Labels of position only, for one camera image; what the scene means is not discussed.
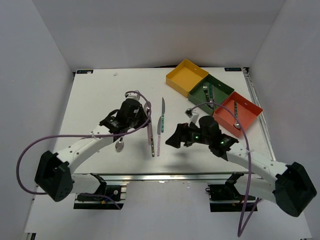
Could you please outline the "spoon with pink handle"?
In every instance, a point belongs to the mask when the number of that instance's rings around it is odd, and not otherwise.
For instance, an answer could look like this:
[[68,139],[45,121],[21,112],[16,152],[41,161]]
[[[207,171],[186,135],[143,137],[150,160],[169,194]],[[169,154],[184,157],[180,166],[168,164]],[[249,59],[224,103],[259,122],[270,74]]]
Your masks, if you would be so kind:
[[[148,116],[149,113],[150,113],[150,105],[151,103],[148,101],[144,104],[144,112],[145,114]],[[147,137],[148,137],[148,144],[150,146],[153,146],[154,145],[154,140],[153,140],[153,130],[152,130],[152,120],[150,119],[148,125],[146,126],[147,127]]]

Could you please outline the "fork with green handle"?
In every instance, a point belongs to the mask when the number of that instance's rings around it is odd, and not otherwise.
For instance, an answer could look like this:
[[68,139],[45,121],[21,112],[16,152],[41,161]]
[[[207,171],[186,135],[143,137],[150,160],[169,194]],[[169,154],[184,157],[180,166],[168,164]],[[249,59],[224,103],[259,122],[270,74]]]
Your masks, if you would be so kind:
[[214,94],[214,86],[210,83],[209,84],[209,98],[210,98],[210,106],[214,110],[215,109],[215,94]]

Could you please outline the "spoon with green handle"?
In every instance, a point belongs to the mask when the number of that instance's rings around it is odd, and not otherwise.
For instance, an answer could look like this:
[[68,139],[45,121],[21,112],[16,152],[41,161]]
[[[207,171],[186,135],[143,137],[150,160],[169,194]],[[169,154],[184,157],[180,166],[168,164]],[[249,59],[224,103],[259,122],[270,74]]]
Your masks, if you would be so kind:
[[237,103],[237,101],[234,101],[234,115],[235,115],[234,127],[239,130],[241,128],[241,126],[240,126],[240,123],[238,122],[238,103]]

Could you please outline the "spoon with black patterned handle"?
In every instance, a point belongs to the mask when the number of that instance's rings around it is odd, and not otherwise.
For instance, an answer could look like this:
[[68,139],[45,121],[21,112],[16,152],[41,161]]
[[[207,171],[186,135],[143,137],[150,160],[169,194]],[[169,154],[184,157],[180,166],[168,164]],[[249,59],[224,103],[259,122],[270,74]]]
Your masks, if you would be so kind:
[[115,144],[115,150],[117,152],[121,152],[123,148],[124,148],[123,137],[120,137],[120,139]]

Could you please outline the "fork with black patterned handle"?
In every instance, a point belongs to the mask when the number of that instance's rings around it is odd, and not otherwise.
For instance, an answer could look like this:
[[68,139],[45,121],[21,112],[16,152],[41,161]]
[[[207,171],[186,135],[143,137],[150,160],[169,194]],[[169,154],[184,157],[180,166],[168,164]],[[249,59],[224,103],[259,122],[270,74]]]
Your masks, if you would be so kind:
[[209,103],[209,102],[210,102],[210,95],[209,95],[210,88],[209,88],[209,83],[208,83],[208,82],[204,82],[203,85],[202,85],[202,89],[203,89],[203,92],[204,92],[204,94],[205,94],[206,101]]

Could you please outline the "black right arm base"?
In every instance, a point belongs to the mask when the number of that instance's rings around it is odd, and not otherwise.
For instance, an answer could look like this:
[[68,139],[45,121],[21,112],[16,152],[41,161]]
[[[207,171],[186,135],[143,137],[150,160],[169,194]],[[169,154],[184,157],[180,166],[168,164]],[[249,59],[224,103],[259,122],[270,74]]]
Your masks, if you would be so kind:
[[210,184],[205,188],[209,196],[211,213],[241,212],[245,196],[234,188],[228,188],[225,184]]

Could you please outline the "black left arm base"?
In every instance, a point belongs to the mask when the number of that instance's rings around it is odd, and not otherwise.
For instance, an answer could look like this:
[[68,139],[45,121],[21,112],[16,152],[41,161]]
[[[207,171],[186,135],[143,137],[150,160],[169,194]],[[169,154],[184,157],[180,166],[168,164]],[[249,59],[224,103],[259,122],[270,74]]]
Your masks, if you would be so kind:
[[100,175],[74,174],[72,192],[75,210],[121,210],[126,199],[127,186],[107,182]]

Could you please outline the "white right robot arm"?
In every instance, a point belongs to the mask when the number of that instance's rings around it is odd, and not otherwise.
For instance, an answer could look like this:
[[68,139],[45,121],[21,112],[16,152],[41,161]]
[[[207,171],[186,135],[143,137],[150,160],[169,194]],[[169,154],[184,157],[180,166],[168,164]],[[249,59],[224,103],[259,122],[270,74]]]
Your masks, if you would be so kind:
[[249,152],[236,138],[222,133],[211,116],[201,117],[199,125],[193,122],[177,124],[165,143],[177,149],[195,143],[207,145],[216,157],[247,168],[260,177],[250,181],[249,195],[276,203],[292,217],[298,217],[317,195],[303,165],[272,161],[259,153]]

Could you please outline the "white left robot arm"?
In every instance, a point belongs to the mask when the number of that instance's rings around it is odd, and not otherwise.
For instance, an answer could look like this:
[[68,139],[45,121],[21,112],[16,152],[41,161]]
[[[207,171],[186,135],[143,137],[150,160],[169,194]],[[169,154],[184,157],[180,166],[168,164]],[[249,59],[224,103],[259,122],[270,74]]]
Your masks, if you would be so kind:
[[115,143],[128,134],[149,123],[138,97],[127,97],[120,109],[115,109],[90,133],[74,144],[52,153],[46,151],[40,157],[35,183],[55,202],[69,194],[90,195],[99,200],[105,196],[106,182],[95,173],[78,174],[76,169],[102,148]]

